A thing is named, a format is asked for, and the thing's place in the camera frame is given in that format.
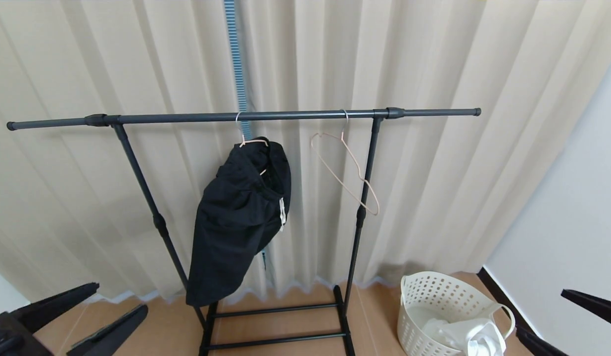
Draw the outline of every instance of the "white drawstring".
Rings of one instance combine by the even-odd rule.
[[[285,225],[285,221],[287,221],[287,216],[285,216],[285,205],[283,205],[283,198],[279,199],[279,209],[281,216],[281,228],[279,231],[283,231],[283,225]]]

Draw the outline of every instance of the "clothes hanger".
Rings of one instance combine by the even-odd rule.
[[[235,116],[235,125],[237,125],[237,119],[239,119],[240,114],[241,114],[241,111],[237,113],[237,116]],[[263,142],[266,145],[266,147],[268,147],[268,142],[266,140],[246,140],[246,136],[244,136],[244,130],[242,130],[241,126],[239,125],[237,125],[237,128],[239,129],[241,133],[241,144],[239,145],[239,148],[242,148],[245,144],[251,143],[251,142]],[[267,169],[264,169],[259,175],[261,176],[266,171]]]
[[[356,157],[353,155],[353,153],[351,153],[351,149],[349,149],[349,147],[347,146],[347,143],[344,141],[344,129],[347,127],[347,124],[349,123],[349,115],[347,113],[347,111],[343,110],[344,114],[345,114],[345,124],[343,126],[343,130],[341,131],[341,137],[336,137],[334,135],[330,135],[329,133],[315,133],[312,136],[312,139],[310,139],[310,147],[316,152],[316,155],[319,156],[319,160],[321,162],[323,162],[323,164],[325,165],[325,167],[328,169],[328,171],[332,174],[332,176],[334,176],[334,178],[336,178],[336,180],[338,180],[338,182],[343,186],[343,188],[349,192],[349,194],[360,203],[360,205],[362,205],[364,208],[367,209],[367,212],[371,213],[374,216],[377,216],[380,213],[380,203],[378,202],[378,197],[376,196],[376,192],[374,192],[374,189],[371,187],[371,184],[369,184],[369,181],[362,178],[362,174],[360,173],[360,165],[358,164],[358,161],[356,160]],[[371,210],[369,207],[367,207],[367,205],[365,205],[362,201],[360,201],[360,199],[355,196],[355,194],[353,194],[346,185],[344,185],[343,181],[340,180],[340,178],[335,175],[335,173],[332,171],[331,168],[329,168],[328,163],[325,162],[325,160],[323,159],[323,157],[321,157],[321,154],[319,153],[319,151],[314,148],[314,138],[319,136],[319,137],[323,137],[323,136],[330,136],[333,137],[341,142],[343,142],[343,146],[345,147],[345,149],[348,151],[349,155],[351,156],[351,160],[353,160],[353,163],[356,165],[356,169],[358,170],[358,178],[359,180],[362,180],[363,183],[365,183],[369,189],[369,191],[371,192],[371,194],[374,196],[374,199],[376,201],[376,206],[377,206],[377,210],[374,212],[373,210]]]

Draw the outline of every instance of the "perforated basket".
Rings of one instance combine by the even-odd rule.
[[[494,321],[493,313],[504,308],[511,326],[504,338],[514,330],[514,315],[510,309],[497,304],[483,293],[449,275],[437,272],[419,272],[407,275],[400,282],[400,313],[398,316],[398,340],[408,356],[463,356],[463,352],[436,342],[422,332],[407,313],[409,307],[429,309],[448,322],[485,317]]]

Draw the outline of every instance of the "black pants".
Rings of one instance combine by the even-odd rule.
[[[240,148],[236,144],[204,189],[188,277],[190,306],[207,306],[235,292],[253,257],[285,221],[290,166],[280,144],[257,139],[266,140],[268,146],[252,142]]]

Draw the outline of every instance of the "white wall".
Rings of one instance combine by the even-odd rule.
[[[571,356],[611,354],[611,325],[561,297],[611,300],[611,67],[486,269],[545,340]]]
[[[11,312],[30,302],[0,274],[0,313]]]

